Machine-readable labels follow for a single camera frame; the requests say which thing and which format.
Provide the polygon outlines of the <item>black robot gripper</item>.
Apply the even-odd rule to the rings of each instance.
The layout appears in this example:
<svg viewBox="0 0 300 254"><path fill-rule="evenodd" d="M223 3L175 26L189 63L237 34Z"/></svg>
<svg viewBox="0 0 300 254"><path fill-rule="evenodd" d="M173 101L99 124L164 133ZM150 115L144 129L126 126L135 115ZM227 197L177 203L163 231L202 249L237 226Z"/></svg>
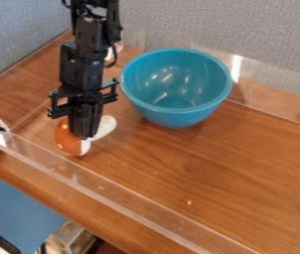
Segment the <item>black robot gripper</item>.
<svg viewBox="0 0 300 254"><path fill-rule="evenodd" d="M106 52L100 52L81 56L75 42L61 44L61 85L49 93L48 116L56 119L68 115L71 132L81 139L95 136L103 104L116 100L118 81L102 78L104 55Z"/></svg>

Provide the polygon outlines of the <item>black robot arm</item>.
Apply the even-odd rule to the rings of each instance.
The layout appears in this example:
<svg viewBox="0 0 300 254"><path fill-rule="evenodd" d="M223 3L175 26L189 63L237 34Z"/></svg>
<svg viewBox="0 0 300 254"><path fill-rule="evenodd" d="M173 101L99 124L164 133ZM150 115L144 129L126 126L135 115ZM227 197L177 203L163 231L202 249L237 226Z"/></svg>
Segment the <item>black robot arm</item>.
<svg viewBox="0 0 300 254"><path fill-rule="evenodd" d="M118 80L103 71L118 60L115 43L123 30L119 0L71 0L75 39L60 47L60 87L49 93L52 119L67 116L71 132L83 140L96 135L103 105L116 100Z"/></svg>

